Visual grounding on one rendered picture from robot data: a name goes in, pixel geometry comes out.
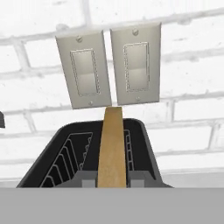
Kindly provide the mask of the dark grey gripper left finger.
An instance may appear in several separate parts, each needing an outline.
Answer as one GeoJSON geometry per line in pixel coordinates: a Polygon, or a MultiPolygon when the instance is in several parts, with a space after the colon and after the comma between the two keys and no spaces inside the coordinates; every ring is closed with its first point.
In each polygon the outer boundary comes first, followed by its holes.
{"type": "Polygon", "coordinates": [[[97,171],[77,171],[74,177],[58,187],[96,188],[97,171]]]}

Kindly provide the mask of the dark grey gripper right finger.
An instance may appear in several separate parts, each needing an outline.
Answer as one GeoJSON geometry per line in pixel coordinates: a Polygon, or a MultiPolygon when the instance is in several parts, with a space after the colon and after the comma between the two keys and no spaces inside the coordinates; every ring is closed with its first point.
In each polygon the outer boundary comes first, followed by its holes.
{"type": "Polygon", "coordinates": [[[165,184],[163,181],[155,180],[148,171],[131,171],[129,173],[129,183],[130,188],[159,188],[159,187],[169,187],[170,185],[165,184]]]}

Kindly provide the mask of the grey wall switch plate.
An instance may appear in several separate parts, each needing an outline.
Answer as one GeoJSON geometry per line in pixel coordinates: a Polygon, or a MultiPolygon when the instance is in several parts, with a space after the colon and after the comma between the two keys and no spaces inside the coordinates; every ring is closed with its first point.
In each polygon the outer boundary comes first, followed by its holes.
{"type": "Polygon", "coordinates": [[[112,105],[103,31],[55,37],[73,109],[112,105]]]}
{"type": "Polygon", "coordinates": [[[159,102],[161,24],[110,30],[118,105],[159,102]]]}

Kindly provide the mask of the black toaster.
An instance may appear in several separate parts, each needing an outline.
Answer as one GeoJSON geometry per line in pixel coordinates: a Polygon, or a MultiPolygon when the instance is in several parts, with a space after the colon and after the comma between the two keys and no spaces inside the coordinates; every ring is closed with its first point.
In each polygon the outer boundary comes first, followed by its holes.
{"type": "MultiPolygon", "coordinates": [[[[143,122],[123,120],[126,186],[131,171],[148,171],[163,181],[143,122]]],[[[97,171],[102,122],[74,122],[59,129],[24,175],[19,187],[58,187],[77,171],[97,171]]]]}

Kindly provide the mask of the brown bread slice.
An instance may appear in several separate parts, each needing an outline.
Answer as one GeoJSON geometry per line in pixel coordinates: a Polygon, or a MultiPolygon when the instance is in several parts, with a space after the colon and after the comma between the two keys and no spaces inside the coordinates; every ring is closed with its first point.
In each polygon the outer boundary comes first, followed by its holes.
{"type": "Polygon", "coordinates": [[[107,107],[105,109],[97,187],[126,187],[123,110],[121,107],[107,107]]]}

